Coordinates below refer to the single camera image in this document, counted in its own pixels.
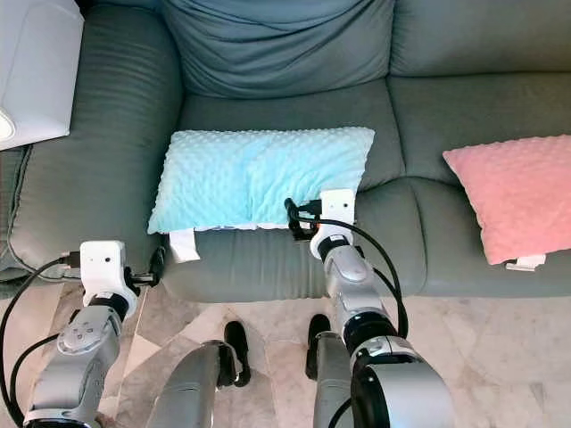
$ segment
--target pink pillow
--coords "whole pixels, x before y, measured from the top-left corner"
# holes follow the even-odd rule
[[[488,263],[571,248],[571,136],[444,152],[482,228]]]

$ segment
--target sofa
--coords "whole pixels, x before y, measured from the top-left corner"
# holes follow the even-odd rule
[[[363,126],[376,136],[356,220],[391,255],[404,294],[570,294],[571,251],[549,254],[535,273],[487,264],[476,215],[442,153],[571,134],[571,2],[303,3],[81,3],[70,135],[0,152],[0,279],[94,239],[125,242],[129,265],[145,271],[166,241],[146,227],[176,130]],[[211,27],[201,27],[204,16],[216,18]],[[284,37],[264,45],[250,27]],[[315,45],[300,36],[312,31],[321,37]],[[276,55],[293,59],[280,68]],[[386,272],[374,249],[357,242]],[[201,232],[196,245],[199,261],[167,259],[162,282],[181,299],[326,293],[320,262],[286,230]],[[44,274],[46,281],[77,277],[57,267]]]

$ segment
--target tile floor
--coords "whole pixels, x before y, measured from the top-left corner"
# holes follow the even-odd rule
[[[80,297],[76,284],[31,290],[10,329],[8,364],[27,344],[59,331]],[[247,330],[252,382],[217,394],[214,427],[311,427],[306,330],[313,314],[330,313],[328,300],[208,305],[172,299],[157,287],[141,302],[107,377],[100,410],[114,419],[109,427],[144,427],[172,368],[200,342],[221,338],[233,319]],[[571,427],[571,298],[412,297],[406,304],[410,341],[450,386],[459,428]],[[6,305],[0,301],[0,313]],[[22,369],[22,403],[47,354],[38,352]],[[0,426],[10,426],[1,412]]]

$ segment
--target black cable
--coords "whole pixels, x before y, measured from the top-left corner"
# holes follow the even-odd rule
[[[351,407],[351,399],[347,399],[346,401],[343,402],[341,406],[339,406],[339,408],[335,411],[335,413],[331,417],[331,420],[329,421],[329,425],[327,426],[327,428],[335,428],[335,426],[339,422],[339,419],[341,419],[341,416],[343,416],[343,413],[345,413],[349,407]]]
[[[12,374],[10,376],[10,401],[14,406],[20,408],[18,405],[18,397],[16,395],[16,381],[18,380],[18,372],[20,371],[20,366],[24,362],[24,360],[35,351],[37,348],[46,345],[47,343],[54,341],[57,339],[58,334],[54,334],[52,336],[46,337],[39,342],[34,343],[32,346],[24,350],[24,352],[18,357],[14,364],[14,368],[12,369]]]
[[[358,235],[361,235],[371,245],[373,245],[373,247],[375,247],[375,249],[377,249],[377,251],[381,254],[381,257],[385,261],[386,265],[388,266],[389,271],[391,272],[391,277],[393,278],[394,285],[392,285],[390,283],[390,281],[388,280],[388,278],[385,275],[383,275],[378,269],[375,269],[376,270],[375,273],[387,285],[389,291],[391,292],[393,297],[396,299],[397,310],[398,310],[398,314],[399,314],[398,333],[399,333],[400,337],[402,337],[403,339],[406,339],[407,336],[409,335],[409,317],[408,317],[406,308],[404,307],[404,303],[402,302],[401,282],[399,281],[399,276],[396,272],[396,268],[394,267],[393,261],[389,257],[385,248],[383,248],[383,246],[380,243],[378,243],[375,238],[373,238],[371,235],[369,235],[364,230],[362,230],[362,229],[360,229],[354,225],[350,225],[349,223],[345,223],[344,221],[331,220],[328,218],[320,218],[319,220],[316,220],[314,218],[303,218],[303,217],[299,216],[299,213],[294,212],[293,210],[289,212],[289,215],[294,220],[301,221],[303,223],[309,223],[311,225],[322,224],[322,225],[332,225],[332,226],[344,227],[346,229],[353,231],[354,233],[356,233]]]
[[[17,426],[22,426],[22,424],[24,423],[24,415],[22,414],[18,405],[12,403],[12,401],[10,400],[10,394],[8,392],[8,389],[6,388],[6,379],[4,374],[4,337],[6,334],[6,325],[8,324],[8,318],[12,313],[14,306],[20,299],[21,295],[28,289],[28,287],[32,284],[34,279],[36,279],[42,272],[51,268],[52,266],[65,263],[65,260],[66,258],[64,257],[52,260],[49,263],[45,263],[44,266],[32,272],[30,276],[28,276],[26,281],[24,281],[24,283],[21,285],[20,289],[18,289],[12,301],[8,305],[8,308],[6,308],[4,315],[2,316],[2,323],[0,323],[0,390],[2,391],[2,399],[4,400],[6,409],[8,410],[10,417]]]

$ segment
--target light blue pillow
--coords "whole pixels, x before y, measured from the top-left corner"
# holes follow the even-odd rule
[[[179,131],[170,142],[148,233],[287,223],[284,200],[357,192],[375,132]]]

